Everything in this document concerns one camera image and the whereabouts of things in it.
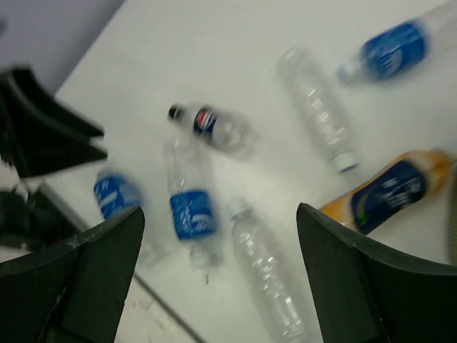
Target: white table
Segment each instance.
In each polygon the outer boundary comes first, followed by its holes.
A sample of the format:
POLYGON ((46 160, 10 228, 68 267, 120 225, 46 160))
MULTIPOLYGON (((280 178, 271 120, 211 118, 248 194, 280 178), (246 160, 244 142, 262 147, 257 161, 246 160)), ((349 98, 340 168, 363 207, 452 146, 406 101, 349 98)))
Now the white table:
POLYGON ((132 279, 114 343, 195 343, 161 304, 132 279))
MULTIPOLYGON (((296 233, 300 202, 319 207, 348 190, 313 149, 284 97, 274 67, 290 46, 307 44, 331 80, 334 69, 365 39, 439 0, 128 0, 91 47, 58 98, 102 124, 110 161, 130 170, 149 199, 146 238, 168 254, 139 263, 137 274, 205 340, 272 342, 235 263, 225 204, 246 197, 271 226, 314 314, 296 233), (162 146, 179 129, 166 113, 176 101, 207 101, 245 113, 262 137, 241 163, 206 149, 212 197, 223 234, 223 264, 209 284, 191 270, 176 243, 162 146)), ((409 149, 455 140, 456 54, 431 59, 392 82, 335 91, 348 108, 368 178, 409 149)), ((92 187, 99 164, 49 178, 90 224, 101 221, 92 187)), ((406 209, 371 234, 402 251, 444 262, 446 192, 406 209)), ((317 329, 317 318, 309 323, 317 329)))

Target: orange juice bottle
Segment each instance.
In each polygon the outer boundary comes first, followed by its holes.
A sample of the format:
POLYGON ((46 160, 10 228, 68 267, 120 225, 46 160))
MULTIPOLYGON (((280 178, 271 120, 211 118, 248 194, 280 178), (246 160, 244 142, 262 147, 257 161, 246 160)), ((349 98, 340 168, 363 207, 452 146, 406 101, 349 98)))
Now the orange juice bottle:
POLYGON ((452 158, 440 150, 406 152, 320 211, 349 229, 368 234, 401 209, 440 192, 452 166, 452 158))

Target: bottle label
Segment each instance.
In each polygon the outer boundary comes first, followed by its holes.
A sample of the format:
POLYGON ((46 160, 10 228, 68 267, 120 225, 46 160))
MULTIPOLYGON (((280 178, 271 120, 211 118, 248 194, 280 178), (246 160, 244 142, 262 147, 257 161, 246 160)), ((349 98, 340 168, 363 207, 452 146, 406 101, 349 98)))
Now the bottle label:
POLYGON ((121 175, 110 175, 98 180, 94 185, 94 194, 104 219, 141 206, 138 192, 121 175))
POLYGON ((202 107, 195 116, 194 131, 196 134, 205 134, 211 137, 213 134, 214 124, 216 123, 217 116, 214 114, 213 109, 210 107, 202 107))
POLYGON ((426 179, 411 163, 400 161, 368 186, 356 192, 351 209, 357 227, 368 234, 426 193, 426 179))
POLYGON ((213 212, 208 193, 194 190, 170 197, 178 239, 198 239, 214 233, 213 212))
POLYGON ((419 21, 407 21, 367 41, 361 58, 374 79, 385 79, 422 61, 426 39, 419 21))

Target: clear plastic bottle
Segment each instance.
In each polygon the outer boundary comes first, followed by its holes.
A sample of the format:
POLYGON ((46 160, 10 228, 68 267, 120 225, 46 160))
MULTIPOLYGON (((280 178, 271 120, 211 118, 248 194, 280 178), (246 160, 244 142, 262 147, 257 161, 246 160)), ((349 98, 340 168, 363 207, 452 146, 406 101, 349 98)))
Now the clear plastic bottle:
POLYGON ((291 293, 291 277, 273 233, 244 201, 230 203, 229 210, 236 258, 275 342, 310 342, 309 317, 303 314, 306 302, 291 293))
POLYGON ((192 266, 208 269, 216 261, 216 228, 199 145, 187 137, 173 139, 165 143, 164 157, 176 236, 189 245, 192 266))
POLYGON ((246 145, 248 124, 240 114, 207 104, 174 104, 169 118, 218 149, 235 153, 246 145))
POLYGON ((143 202, 137 185, 112 166, 105 166, 97 173, 94 194, 105 220, 143 202))
POLYGON ((457 46, 457 1, 446 2, 368 40, 337 69, 344 83, 377 81, 457 46))
POLYGON ((338 172, 357 166, 346 113, 307 48, 291 48, 279 59, 278 72, 306 122, 318 149, 338 172))

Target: pepsi bottle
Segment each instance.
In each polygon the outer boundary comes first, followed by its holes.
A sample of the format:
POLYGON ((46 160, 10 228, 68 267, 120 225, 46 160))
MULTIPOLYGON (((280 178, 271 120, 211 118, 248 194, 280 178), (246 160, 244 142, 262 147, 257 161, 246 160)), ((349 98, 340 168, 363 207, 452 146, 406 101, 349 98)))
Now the pepsi bottle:
POLYGON ((246 147, 248 124, 235 112, 207 104, 174 104, 169 118, 217 149, 235 154, 246 147))

